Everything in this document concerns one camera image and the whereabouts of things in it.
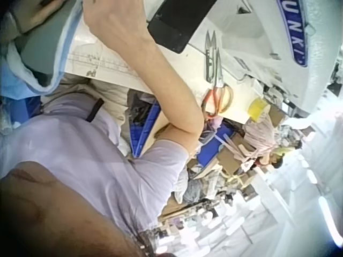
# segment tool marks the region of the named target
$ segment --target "table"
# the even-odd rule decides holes
[[[145,0],[148,19],[153,17],[162,2],[163,0]],[[190,87],[199,104],[212,87],[205,80],[205,55],[204,49],[202,49],[205,45],[205,33],[208,29],[210,31],[216,30],[220,47],[221,32],[209,18],[205,18],[190,44],[181,54],[160,47],[167,60]],[[151,93],[150,89],[117,53],[108,49],[91,34],[83,18],[81,18],[74,35],[65,72]],[[244,124],[249,119],[248,108],[253,100],[258,97],[258,94],[253,90],[252,81],[249,78],[238,81],[227,70],[223,71],[223,76],[225,82],[234,91],[234,99],[229,110],[221,115]],[[213,106],[209,104],[207,110],[212,111]]]

